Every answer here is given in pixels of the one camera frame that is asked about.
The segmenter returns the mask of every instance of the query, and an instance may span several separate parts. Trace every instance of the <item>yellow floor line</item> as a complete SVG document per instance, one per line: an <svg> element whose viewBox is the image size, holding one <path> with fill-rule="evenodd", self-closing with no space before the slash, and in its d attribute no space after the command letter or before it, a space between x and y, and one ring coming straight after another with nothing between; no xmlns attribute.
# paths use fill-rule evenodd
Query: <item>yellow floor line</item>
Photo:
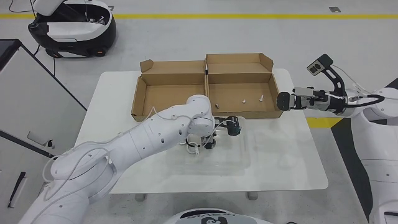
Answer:
<svg viewBox="0 0 398 224"><path fill-rule="evenodd" d="M310 128L332 128L342 118L307 118L307 123Z"/></svg>
<svg viewBox="0 0 398 224"><path fill-rule="evenodd" d="M132 13L117 19L398 19L398 14ZM31 19L28 13L0 13L0 19Z"/></svg>

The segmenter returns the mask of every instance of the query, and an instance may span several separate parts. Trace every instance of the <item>black stripe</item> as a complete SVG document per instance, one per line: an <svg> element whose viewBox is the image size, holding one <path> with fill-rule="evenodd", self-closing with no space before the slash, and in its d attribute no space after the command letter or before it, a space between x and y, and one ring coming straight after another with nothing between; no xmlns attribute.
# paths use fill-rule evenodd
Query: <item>black stripe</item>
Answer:
<svg viewBox="0 0 398 224"><path fill-rule="evenodd" d="M368 173L356 153L351 130L351 120L342 119L331 128L331 131L335 137L349 177L354 185L363 212L369 221L369 215L373 208L373 195Z"/></svg>
<svg viewBox="0 0 398 224"><path fill-rule="evenodd" d="M20 146L23 146L23 147L25 147L27 149L30 149L31 151L37 152L37 153L39 153L39 154L41 154L41 155L43 155L45 157L52 158L54 156L53 154L48 153L47 151L43 151L42 149L39 149L39 148L37 148L37 147L35 147L35 146L25 142L25 141L22 141L22 140L20 140L18 138L15 138L14 136L11 136L10 134L5 133L4 131L1 131L1 130L0 130L0 137L8 139L11 142L19 144Z"/></svg>
<svg viewBox="0 0 398 224"><path fill-rule="evenodd" d="M18 190L18 188L19 188L19 185L21 184L23 178L25 177L25 175L26 175L26 172L24 172L24 171L22 171L22 172L19 174L17 183L15 184L14 190L12 191L12 194L11 194L11 197L10 197L10 201L9 201L9 203L8 203L7 208L13 208L13 207L11 207L11 202L12 202L14 196L15 196L15 193L17 192L17 190Z"/></svg>

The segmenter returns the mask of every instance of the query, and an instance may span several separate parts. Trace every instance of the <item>cardboard box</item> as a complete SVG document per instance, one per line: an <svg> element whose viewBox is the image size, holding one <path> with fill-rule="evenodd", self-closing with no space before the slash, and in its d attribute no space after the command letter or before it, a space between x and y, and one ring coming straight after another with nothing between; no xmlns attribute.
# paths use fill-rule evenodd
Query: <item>cardboard box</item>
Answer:
<svg viewBox="0 0 398 224"><path fill-rule="evenodd" d="M214 54L206 56L208 97L213 116L246 119L279 118L279 94L272 68L264 54Z"/></svg>
<svg viewBox="0 0 398 224"><path fill-rule="evenodd" d="M174 105L184 105L192 95L207 95L205 61L140 63L131 115L143 121L154 106L163 111Z"/></svg>

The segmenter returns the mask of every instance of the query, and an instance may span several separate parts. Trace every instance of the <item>tabletop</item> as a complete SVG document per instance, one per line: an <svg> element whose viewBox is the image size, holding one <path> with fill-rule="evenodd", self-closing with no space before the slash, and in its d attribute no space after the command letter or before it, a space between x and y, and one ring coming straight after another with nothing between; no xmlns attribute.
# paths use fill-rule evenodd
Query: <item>tabletop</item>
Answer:
<svg viewBox="0 0 398 224"><path fill-rule="evenodd" d="M292 91L285 69L273 71L279 91ZM131 116L141 72L101 75L76 146L105 141L137 125ZM224 135L214 149L188 154L185 146L150 156L131 166L111 194L315 190L328 179L303 111L279 119L239 119L242 133Z"/></svg>

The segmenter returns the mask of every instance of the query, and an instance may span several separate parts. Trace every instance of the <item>box lid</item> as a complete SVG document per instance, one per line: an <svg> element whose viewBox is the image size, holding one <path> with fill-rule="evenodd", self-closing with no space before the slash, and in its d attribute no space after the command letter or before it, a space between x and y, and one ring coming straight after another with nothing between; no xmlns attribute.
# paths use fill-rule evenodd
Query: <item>box lid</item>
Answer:
<svg viewBox="0 0 398 224"><path fill-rule="evenodd" d="M263 53L208 54L209 75L226 73L272 73L274 62Z"/></svg>
<svg viewBox="0 0 398 224"><path fill-rule="evenodd" d="M148 74L165 74L165 73L198 73L205 74L205 61L167 61L154 62L146 60L140 62L141 73Z"/></svg>
<svg viewBox="0 0 398 224"><path fill-rule="evenodd" d="M150 85L177 85L203 83L205 61L146 60L140 63L141 78Z"/></svg>

